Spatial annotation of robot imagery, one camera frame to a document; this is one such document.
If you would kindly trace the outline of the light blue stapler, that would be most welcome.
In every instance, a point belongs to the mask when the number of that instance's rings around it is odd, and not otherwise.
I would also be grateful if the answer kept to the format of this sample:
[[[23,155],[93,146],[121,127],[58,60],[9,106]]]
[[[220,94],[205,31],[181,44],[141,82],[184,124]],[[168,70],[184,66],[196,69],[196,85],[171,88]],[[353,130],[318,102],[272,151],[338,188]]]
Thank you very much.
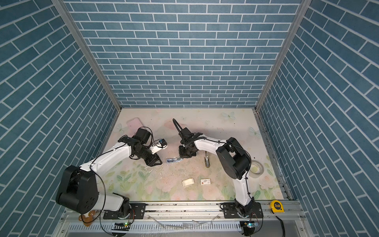
[[[169,159],[166,160],[166,162],[168,164],[172,164],[172,163],[178,163],[178,162],[180,162],[182,160],[183,160],[183,158],[181,158],[181,157],[178,157],[178,158],[169,158]]]

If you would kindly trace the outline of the staple box tray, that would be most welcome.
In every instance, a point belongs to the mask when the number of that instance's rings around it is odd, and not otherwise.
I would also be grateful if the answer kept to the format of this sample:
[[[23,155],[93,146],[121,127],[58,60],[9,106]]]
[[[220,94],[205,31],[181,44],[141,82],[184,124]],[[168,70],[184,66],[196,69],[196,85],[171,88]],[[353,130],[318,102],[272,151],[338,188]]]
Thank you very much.
[[[188,178],[182,181],[182,186],[187,187],[187,186],[193,185],[194,183],[195,181],[193,178]]]

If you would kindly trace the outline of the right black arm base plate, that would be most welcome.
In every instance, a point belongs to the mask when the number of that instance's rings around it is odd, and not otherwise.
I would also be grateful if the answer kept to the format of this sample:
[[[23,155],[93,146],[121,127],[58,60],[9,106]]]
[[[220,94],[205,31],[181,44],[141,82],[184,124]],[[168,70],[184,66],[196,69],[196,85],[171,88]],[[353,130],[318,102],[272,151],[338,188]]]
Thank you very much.
[[[262,206],[259,202],[251,201],[246,206],[237,201],[223,202],[219,205],[226,219],[263,218]]]

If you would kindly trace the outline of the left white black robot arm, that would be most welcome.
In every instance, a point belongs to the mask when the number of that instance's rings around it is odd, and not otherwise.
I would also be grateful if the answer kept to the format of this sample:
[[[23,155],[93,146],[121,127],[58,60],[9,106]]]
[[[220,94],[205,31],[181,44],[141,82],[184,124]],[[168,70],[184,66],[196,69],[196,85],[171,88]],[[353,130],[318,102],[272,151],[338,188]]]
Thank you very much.
[[[119,219],[130,214],[129,198],[120,194],[99,191],[97,184],[118,163],[128,158],[145,161],[147,166],[159,166],[158,151],[167,147],[164,139],[154,140],[148,127],[140,127],[129,137],[122,136],[108,151],[80,166],[69,166],[63,171],[56,195],[56,203],[82,215],[93,210],[110,211]]]

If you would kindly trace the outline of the white staple box sleeve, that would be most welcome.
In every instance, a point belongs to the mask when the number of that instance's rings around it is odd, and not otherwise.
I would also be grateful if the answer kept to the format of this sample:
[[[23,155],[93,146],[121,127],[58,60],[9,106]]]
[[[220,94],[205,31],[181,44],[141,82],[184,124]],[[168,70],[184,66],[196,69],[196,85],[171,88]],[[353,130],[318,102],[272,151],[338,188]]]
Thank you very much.
[[[211,180],[210,180],[210,178],[201,179],[200,180],[200,184],[201,185],[210,185],[211,184]]]

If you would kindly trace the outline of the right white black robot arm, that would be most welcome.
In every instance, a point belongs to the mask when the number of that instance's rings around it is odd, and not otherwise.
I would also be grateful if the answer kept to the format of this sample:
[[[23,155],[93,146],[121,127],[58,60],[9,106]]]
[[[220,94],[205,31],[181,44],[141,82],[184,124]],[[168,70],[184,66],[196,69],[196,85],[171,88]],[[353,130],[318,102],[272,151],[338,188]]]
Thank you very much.
[[[247,183],[247,174],[251,168],[252,158],[233,137],[228,140],[210,138],[202,133],[192,133],[188,128],[182,128],[173,119],[173,124],[181,137],[179,156],[189,159],[198,151],[217,155],[225,173],[234,180],[235,201],[242,207],[247,207],[254,201]]]

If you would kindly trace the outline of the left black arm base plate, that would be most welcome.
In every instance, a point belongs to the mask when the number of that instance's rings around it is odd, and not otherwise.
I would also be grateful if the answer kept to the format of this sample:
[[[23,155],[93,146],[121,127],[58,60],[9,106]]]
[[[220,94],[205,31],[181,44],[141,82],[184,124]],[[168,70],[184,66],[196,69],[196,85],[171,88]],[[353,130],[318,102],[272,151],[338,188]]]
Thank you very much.
[[[143,219],[146,210],[146,203],[129,203],[128,206],[122,206],[118,211],[105,211],[103,219],[105,220],[136,220]]]

